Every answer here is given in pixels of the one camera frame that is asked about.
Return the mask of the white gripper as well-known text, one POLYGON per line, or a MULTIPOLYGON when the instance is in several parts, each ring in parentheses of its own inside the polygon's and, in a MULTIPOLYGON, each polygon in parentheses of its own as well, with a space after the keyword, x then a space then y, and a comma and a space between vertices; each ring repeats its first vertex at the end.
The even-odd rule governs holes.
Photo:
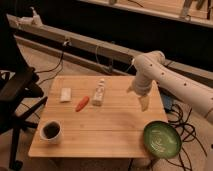
POLYGON ((132 86, 129 86, 126 90, 127 93, 134 91, 139 98, 141 104, 141 110, 146 111, 149 107, 149 94, 152 88, 152 82, 148 79, 135 78, 132 82, 132 86))

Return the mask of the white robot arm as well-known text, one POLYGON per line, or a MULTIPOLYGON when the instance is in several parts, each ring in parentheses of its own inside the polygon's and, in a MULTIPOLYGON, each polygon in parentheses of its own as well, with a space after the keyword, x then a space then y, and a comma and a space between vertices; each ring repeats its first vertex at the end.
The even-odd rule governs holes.
POLYGON ((128 92, 134 91, 140 97, 146 97, 155 80, 213 124, 213 89, 167 69, 163 66, 164 61, 165 56, 161 51, 135 56, 132 64, 136 69, 136 76, 128 92))

